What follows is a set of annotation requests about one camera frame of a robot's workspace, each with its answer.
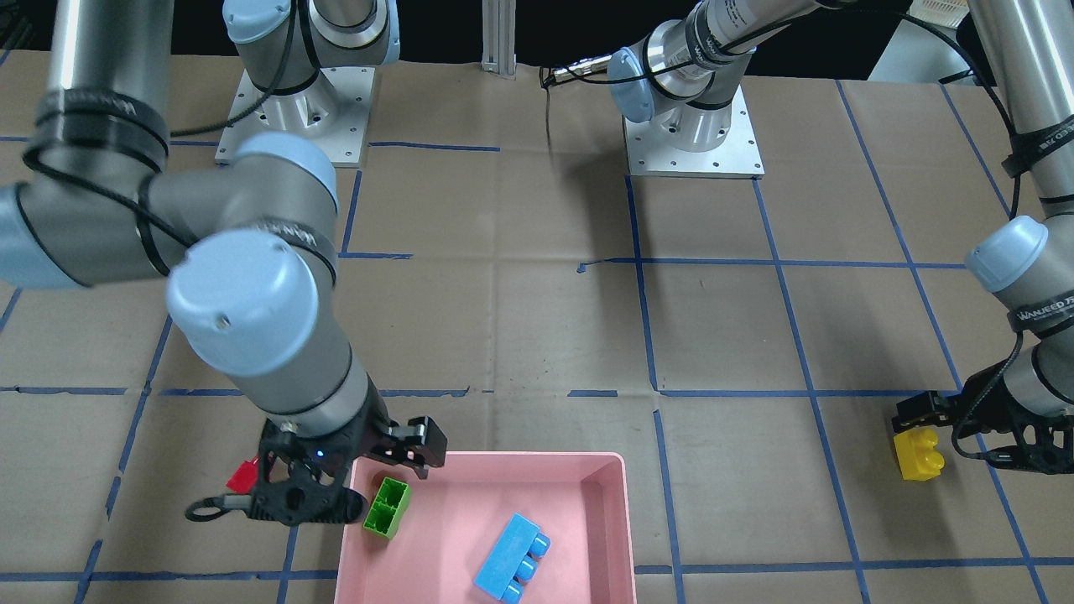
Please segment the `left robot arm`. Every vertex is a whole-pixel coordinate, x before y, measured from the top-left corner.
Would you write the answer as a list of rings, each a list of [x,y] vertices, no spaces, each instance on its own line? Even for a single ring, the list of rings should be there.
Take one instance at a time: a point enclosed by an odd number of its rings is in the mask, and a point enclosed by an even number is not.
[[[1071,474],[1071,3],[974,1],[1004,84],[748,78],[764,39],[856,1],[701,1],[610,60],[636,175],[709,177],[729,159],[779,208],[838,195],[879,208],[883,257],[861,251],[800,276],[879,278],[910,290],[946,377],[894,405],[903,474],[959,456],[997,471]]]

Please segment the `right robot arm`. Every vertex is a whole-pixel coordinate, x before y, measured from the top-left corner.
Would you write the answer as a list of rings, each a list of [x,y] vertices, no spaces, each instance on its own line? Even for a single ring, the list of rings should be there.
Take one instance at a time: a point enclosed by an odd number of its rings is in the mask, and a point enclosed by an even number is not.
[[[166,278],[195,355],[266,422],[249,489],[203,498],[195,523],[238,510],[282,524],[357,523],[361,456],[427,477],[446,436],[391,420],[333,312],[336,169],[307,138],[253,134],[222,169],[168,173],[171,1],[61,1],[50,77],[3,187],[3,281],[23,289]]]

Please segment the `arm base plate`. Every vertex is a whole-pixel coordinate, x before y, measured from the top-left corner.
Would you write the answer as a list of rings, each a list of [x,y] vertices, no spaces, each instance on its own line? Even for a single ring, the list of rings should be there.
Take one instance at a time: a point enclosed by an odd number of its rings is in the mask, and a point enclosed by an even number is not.
[[[623,119],[629,173],[648,177],[761,179],[766,167],[742,88],[729,106],[686,106],[648,123]]]
[[[372,66],[337,66],[322,70],[305,91],[272,96],[252,115],[222,131],[215,161],[230,164],[247,138],[280,131],[311,141],[334,167],[360,168],[376,75]]]

